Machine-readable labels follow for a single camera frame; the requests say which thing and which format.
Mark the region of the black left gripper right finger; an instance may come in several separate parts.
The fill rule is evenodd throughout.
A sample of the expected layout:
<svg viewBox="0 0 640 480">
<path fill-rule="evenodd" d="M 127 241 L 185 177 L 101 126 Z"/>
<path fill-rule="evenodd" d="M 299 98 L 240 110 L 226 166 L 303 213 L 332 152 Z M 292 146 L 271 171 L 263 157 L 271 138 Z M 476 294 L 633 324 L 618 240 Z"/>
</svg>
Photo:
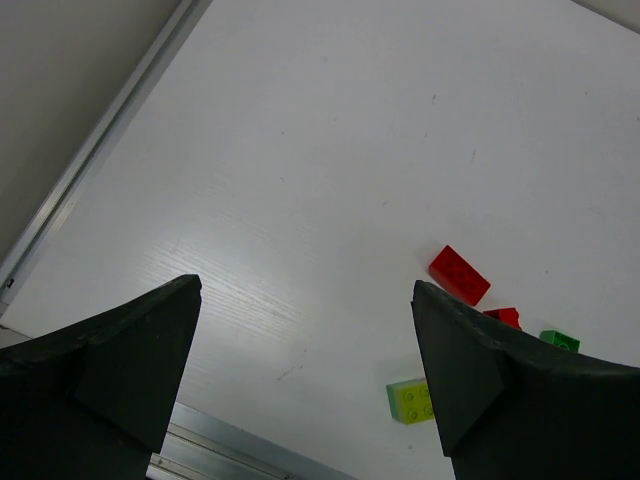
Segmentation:
<svg viewBox="0 0 640 480">
<path fill-rule="evenodd" d="M 441 447 L 458 479 L 635 479 L 639 371 L 561 349 L 417 281 Z"/>
</svg>

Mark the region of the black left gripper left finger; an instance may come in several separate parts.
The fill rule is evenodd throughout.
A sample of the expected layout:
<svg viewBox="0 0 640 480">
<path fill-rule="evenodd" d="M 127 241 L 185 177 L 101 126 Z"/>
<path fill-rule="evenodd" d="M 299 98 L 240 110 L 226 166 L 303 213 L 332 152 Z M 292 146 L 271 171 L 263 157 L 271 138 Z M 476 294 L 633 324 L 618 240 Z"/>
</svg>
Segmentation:
<svg viewBox="0 0 640 480">
<path fill-rule="evenodd" d="M 181 275 L 1 351 L 4 479 L 143 479 L 162 448 L 201 308 Z"/>
</svg>

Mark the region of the red curved lego piece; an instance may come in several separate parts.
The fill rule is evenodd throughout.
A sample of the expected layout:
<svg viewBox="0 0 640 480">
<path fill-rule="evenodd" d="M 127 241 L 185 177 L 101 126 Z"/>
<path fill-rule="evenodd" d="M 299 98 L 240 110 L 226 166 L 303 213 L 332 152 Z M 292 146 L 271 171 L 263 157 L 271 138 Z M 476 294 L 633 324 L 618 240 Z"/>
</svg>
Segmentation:
<svg viewBox="0 0 640 480">
<path fill-rule="evenodd" d="M 493 310 L 485 310 L 484 315 L 494 318 L 503 324 L 509 325 L 517 330 L 521 330 L 520 314 L 515 307 L 505 307 Z"/>
</svg>

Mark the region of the lime two-by-four lego brick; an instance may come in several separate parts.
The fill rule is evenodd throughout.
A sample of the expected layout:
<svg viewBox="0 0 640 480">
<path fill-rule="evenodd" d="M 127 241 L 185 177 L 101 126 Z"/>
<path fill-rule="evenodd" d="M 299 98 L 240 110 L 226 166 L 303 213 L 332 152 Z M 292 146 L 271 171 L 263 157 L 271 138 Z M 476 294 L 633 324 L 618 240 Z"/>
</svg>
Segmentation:
<svg viewBox="0 0 640 480">
<path fill-rule="evenodd" d="M 430 390 L 425 378 L 386 385 L 391 417 L 404 425 L 435 418 Z"/>
</svg>

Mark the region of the red two-by-four lego brick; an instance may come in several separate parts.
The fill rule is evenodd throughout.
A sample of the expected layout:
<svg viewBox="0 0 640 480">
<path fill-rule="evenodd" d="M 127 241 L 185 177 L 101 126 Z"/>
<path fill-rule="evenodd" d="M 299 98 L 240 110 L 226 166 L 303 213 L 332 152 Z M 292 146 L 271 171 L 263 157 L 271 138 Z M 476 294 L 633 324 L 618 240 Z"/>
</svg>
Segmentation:
<svg viewBox="0 0 640 480">
<path fill-rule="evenodd" d="M 429 275 L 450 295 L 477 306 L 491 284 L 450 245 L 446 245 L 428 266 Z"/>
</svg>

